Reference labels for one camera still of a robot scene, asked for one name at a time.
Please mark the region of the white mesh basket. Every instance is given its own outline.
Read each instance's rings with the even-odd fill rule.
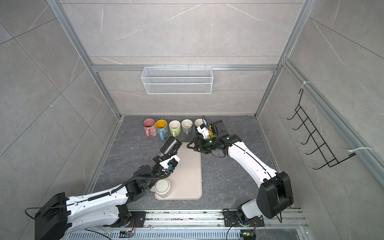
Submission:
[[[211,93],[210,67],[146,67],[141,80],[148,94]]]

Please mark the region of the side wall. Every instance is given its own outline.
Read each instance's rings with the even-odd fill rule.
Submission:
[[[61,0],[94,64],[277,64],[301,0]],[[254,114],[272,72],[215,71],[212,94],[148,95],[101,72],[128,114]]]
[[[291,61],[311,84],[383,158],[382,55],[384,5],[380,1],[319,0]],[[280,170],[292,178],[295,207],[301,207],[315,239],[382,239],[384,190],[354,156],[325,166],[295,113],[301,85],[283,70],[260,123]],[[304,92],[301,106],[338,160],[350,147]],[[305,119],[300,110],[299,115]],[[306,121],[310,131],[314,128]],[[320,144],[321,139],[315,136]],[[322,147],[328,160],[330,152]]]
[[[26,208],[82,194],[115,123],[47,2],[1,1],[0,239],[34,239]]]

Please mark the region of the blue mug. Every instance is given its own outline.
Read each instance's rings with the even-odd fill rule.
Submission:
[[[161,140],[164,141],[169,136],[168,123],[165,120],[158,120],[155,123],[157,133],[160,136]]]

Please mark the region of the vertical metal post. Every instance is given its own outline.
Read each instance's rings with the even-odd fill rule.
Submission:
[[[95,81],[97,87],[100,89],[101,93],[103,94],[105,100],[107,101],[109,107],[111,108],[112,112],[115,114],[116,118],[120,118],[119,110],[117,109],[114,101],[112,100],[111,96],[109,95],[109,92],[107,88],[104,86],[103,81],[101,80],[100,76],[93,70],[91,59],[89,58],[87,52],[85,51],[85,48],[81,44],[79,37],[77,36],[76,32],[73,29],[72,24],[70,23],[67,15],[65,14],[65,11],[63,7],[61,6],[60,2],[58,0],[47,0],[48,4],[51,6],[52,11],[55,13],[57,19],[59,20],[60,24],[63,26],[63,29],[65,33],[67,34],[68,38],[70,39],[71,43],[73,44],[74,48],[76,49],[78,55],[80,56],[81,60],[83,61],[85,67],[91,74],[93,80]]]
[[[291,35],[288,38],[288,41],[284,47],[284,50],[280,56],[279,62],[277,64],[277,71],[272,75],[271,80],[268,83],[267,88],[264,91],[264,95],[260,101],[259,106],[257,107],[257,110],[255,112],[255,117],[258,119],[260,117],[261,112],[264,109],[265,104],[268,101],[269,96],[271,95],[272,89],[275,86],[277,79],[279,78],[281,69],[282,69],[282,62],[284,61],[284,58],[289,57],[289,55],[292,52],[292,49],[299,38],[299,35],[301,31],[304,28],[305,23],[307,22],[307,19],[313,9],[313,6],[315,5],[316,0],[305,0],[303,3],[303,7],[301,8],[301,11],[299,13],[299,16],[297,17],[296,23],[292,29]]]

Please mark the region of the white zip tie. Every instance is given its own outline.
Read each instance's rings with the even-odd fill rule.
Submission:
[[[303,85],[301,86],[301,88],[303,88],[303,87],[304,87],[304,84],[306,84],[306,83],[310,83],[310,82],[303,82]]]
[[[357,150],[360,150],[360,149],[370,149],[370,150],[373,150],[373,148],[371,148],[371,147],[358,147],[358,148],[350,149],[350,150],[347,150],[347,151],[348,152],[354,152],[354,151],[357,151]]]

